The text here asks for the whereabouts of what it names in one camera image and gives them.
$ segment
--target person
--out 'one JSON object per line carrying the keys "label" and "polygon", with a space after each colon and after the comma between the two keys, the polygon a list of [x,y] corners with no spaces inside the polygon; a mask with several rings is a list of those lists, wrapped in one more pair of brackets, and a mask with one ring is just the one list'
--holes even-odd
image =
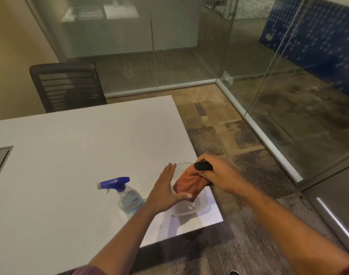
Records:
{"label": "person", "polygon": [[[349,274],[349,254],[248,182],[229,162],[210,154],[203,154],[198,161],[208,161],[214,169],[202,172],[201,176],[219,189],[240,196],[250,205],[297,275]],[[146,203],[87,266],[77,269],[74,274],[129,274],[154,216],[191,198],[187,193],[172,192],[170,182],[175,168],[176,164],[169,163],[163,169]]]}

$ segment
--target person's left arm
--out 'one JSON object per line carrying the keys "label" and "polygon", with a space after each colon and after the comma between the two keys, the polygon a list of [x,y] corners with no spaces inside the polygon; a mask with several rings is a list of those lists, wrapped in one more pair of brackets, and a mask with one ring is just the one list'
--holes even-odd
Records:
{"label": "person's left arm", "polygon": [[150,192],[145,204],[122,229],[89,262],[107,275],[127,275],[134,263],[140,244],[155,215],[170,209],[176,203],[190,199],[191,194],[175,194],[171,180],[176,164],[169,163]]}

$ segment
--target blue spray nozzle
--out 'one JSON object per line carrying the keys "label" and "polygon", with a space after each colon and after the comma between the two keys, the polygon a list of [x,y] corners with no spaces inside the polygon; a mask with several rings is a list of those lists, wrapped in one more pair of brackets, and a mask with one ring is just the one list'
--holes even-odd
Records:
{"label": "blue spray nozzle", "polygon": [[117,192],[125,190],[125,184],[130,181],[129,177],[117,177],[97,184],[97,189],[115,189]]}

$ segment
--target black chair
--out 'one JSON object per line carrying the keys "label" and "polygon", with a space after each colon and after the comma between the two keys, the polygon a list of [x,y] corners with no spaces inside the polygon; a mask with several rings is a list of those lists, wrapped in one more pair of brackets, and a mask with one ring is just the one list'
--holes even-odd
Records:
{"label": "black chair", "polygon": [[48,113],[107,104],[95,64],[39,64],[29,71]]}

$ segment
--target blue wall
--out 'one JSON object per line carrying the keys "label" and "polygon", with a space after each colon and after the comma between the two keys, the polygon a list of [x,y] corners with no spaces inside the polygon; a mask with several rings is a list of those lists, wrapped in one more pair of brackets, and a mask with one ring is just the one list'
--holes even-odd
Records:
{"label": "blue wall", "polygon": [[[260,37],[262,44],[278,49],[301,2],[275,1]],[[284,49],[283,57],[349,96],[349,7],[305,1],[278,53]]]}

